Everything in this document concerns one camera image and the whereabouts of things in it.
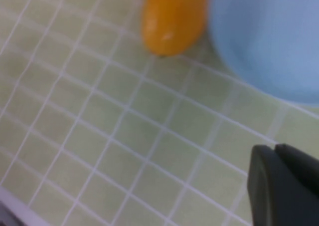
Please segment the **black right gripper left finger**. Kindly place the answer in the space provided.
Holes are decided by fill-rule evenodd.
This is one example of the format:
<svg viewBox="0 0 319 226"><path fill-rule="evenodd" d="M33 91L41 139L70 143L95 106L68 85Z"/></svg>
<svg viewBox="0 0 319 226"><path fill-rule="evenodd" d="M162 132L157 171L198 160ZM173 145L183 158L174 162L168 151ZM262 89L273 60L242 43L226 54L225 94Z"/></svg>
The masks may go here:
<svg viewBox="0 0 319 226"><path fill-rule="evenodd" d="M319 195L305 188L272 149L255 145L247 181L255 226L317 226Z"/></svg>

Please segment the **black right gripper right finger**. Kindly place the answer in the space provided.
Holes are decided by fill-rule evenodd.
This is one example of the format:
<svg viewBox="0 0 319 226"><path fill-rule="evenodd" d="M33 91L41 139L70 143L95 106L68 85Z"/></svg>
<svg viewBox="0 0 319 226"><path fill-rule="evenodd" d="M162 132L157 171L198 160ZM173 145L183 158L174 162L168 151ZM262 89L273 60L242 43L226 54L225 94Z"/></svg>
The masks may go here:
<svg viewBox="0 0 319 226"><path fill-rule="evenodd" d="M318 159L287 144L277 144L276 154L305 188L319 194Z"/></svg>

